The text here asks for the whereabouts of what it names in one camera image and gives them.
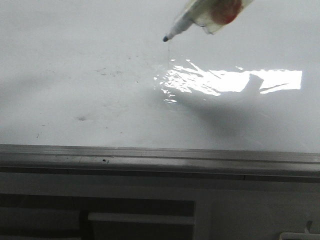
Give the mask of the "grey metal base frame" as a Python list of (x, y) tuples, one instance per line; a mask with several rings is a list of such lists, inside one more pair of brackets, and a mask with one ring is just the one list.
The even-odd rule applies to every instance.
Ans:
[(3, 172), (3, 240), (292, 240), (320, 236), (315, 177)]

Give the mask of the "white black whiteboard marker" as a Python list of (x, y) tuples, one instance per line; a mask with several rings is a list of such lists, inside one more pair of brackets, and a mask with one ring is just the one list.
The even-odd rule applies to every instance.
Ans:
[(177, 16), (162, 41), (172, 40), (192, 25), (200, 26), (207, 34), (213, 35), (233, 22), (251, 3), (251, 0), (191, 0)]

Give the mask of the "white whiteboard with aluminium frame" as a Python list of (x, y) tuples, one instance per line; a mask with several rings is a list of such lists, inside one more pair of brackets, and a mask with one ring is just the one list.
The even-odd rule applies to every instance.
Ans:
[(163, 42), (183, 0), (3, 0), (0, 165), (320, 176), (320, 3)]

